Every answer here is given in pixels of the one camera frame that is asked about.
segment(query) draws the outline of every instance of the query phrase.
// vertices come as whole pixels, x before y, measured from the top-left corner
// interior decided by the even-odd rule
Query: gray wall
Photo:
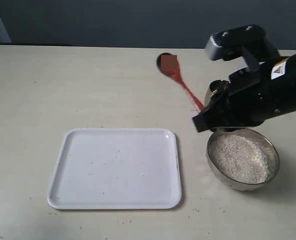
[[[258,24],[296,49],[296,0],[0,0],[13,43],[203,48],[215,32]]]

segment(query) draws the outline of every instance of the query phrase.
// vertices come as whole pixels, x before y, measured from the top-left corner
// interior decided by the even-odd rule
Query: white table
[[[256,129],[280,153],[276,179],[256,192],[224,186],[206,160],[209,131],[156,57],[178,55],[203,100],[241,59],[210,61],[198,49],[0,46],[0,239],[296,239],[296,112]],[[283,52],[292,55],[294,51]],[[167,128],[176,133],[184,201],[173,210],[58,211],[46,193],[64,134],[73,128]]]

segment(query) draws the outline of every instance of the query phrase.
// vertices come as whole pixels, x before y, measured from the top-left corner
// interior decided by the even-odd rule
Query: warning label
[[[284,75],[286,72],[286,63],[287,59],[284,59],[278,62],[271,70],[271,79],[279,78],[280,76]]]

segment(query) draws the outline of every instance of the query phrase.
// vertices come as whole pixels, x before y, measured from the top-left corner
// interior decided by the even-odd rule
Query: metal bowl
[[[265,166],[267,166],[267,169],[268,169],[267,177],[262,182],[258,182],[258,183],[241,182],[239,180],[233,179],[231,176],[228,176],[227,174],[224,174],[223,169],[220,168],[219,164],[215,159],[216,155],[212,154],[212,152],[216,150],[214,149],[216,147],[216,144],[220,144],[220,139],[222,138],[219,138],[219,137],[223,135],[235,135],[235,136],[244,137],[245,139],[254,143],[258,147],[258,149],[262,151],[262,153],[264,154],[263,161],[266,163]],[[208,164],[210,166],[211,171],[214,173],[214,175],[219,180],[221,180],[224,184],[239,191],[246,191],[246,190],[251,191],[266,185],[276,176],[279,170],[279,155],[275,147],[263,135],[248,128],[238,129],[230,132],[227,132],[224,130],[217,130],[210,136],[208,140],[206,154],[207,154]]]

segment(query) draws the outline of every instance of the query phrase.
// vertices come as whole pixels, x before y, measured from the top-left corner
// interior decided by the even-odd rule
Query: red spoon
[[[171,53],[164,52],[160,54],[157,58],[157,67],[160,70],[160,72],[167,77],[171,78],[178,84],[182,86],[182,88],[188,93],[188,95],[191,97],[194,104],[196,104],[198,110],[201,112],[204,110],[204,105],[202,102],[193,94],[193,92],[187,87],[185,84],[181,71],[179,62],[177,60],[176,55],[172,55]]]

